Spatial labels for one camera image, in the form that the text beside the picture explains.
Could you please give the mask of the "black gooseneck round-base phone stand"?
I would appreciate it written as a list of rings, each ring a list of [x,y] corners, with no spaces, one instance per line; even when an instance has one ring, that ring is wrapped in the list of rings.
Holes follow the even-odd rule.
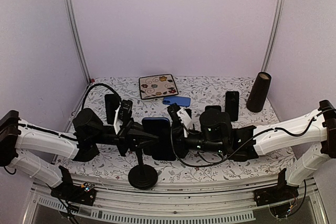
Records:
[[[150,189],[157,183],[157,171],[152,166],[144,164],[142,147],[140,145],[135,146],[135,153],[138,164],[131,168],[128,173],[129,184],[136,189]]]

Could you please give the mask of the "black phone front edge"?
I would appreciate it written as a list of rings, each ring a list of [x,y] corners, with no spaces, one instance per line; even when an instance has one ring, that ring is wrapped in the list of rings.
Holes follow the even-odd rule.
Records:
[[[187,112],[187,114],[189,115],[189,117],[192,118],[192,111],[191,111],[191,109],[185,109],[185,111]]]

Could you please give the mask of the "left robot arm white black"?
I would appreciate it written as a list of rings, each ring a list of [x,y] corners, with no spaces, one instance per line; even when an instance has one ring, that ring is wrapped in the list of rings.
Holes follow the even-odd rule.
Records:
[[[128,173],[128,181],[137,189],[152,188],[158,180],[157,171],[146,165],[142,150],[158,141],[158,137],[144,132],[132,118],[131,110],[117,108],[113,124],[104,125],[90,109],[81,110],[73,120],[74,134],[57,132],[29,124],[10,110],[1,118],[1,166],[20,169],[58,192],[67,200],[78,195],[67,169],[47,163],[30,150],[63,156],[77,162],[88,162],[99,155],[99,144],[115,145],[119,154],[128,150],[136,153],[138,164]]]

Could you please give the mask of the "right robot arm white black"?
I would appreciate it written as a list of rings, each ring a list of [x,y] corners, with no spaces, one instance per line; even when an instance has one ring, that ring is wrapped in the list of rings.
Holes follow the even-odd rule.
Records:
[[[173,120],[171,145],[174,150],[198,150],[221,153],[225,159],[245,162],[290,146],[311,143],[294,164],[278,175],[278,185],[271,190],[276,201],[291,194],[327,161],[335,158],[335,108],[328,100],[320,101],[312,112],[268,125],[235,129],[229,114],[219,105],[207,106],[200,115],[200,131],[193,130],[189,110],[172,104],[168,112]]]

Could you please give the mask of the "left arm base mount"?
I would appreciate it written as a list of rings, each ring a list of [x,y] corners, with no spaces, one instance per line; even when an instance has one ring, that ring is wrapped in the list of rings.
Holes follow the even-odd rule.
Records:
[[[52,197],[65,200],[66,202],[74,202],[81,205],[93,206],[97,191],[94,186],[88,183],[75,185],[72,181],[71,174],[68,169],[58,166],[61,171],[61,184],[52,187],[50,195]]]

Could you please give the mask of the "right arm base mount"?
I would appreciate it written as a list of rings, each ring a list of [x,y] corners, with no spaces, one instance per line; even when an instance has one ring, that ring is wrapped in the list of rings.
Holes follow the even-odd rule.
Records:
[[[277,184],[275,186],[256,189],[253,192],[254,201],[257,206],[264,206],[293,199],[293,203],[287,202],[284,206],[271,207],[271,214],[279,219],[290,216],[294,203],[299,196],[298,186],[288,185],[286,180],[286,171],[286,168],[280,171],[277,178]]]

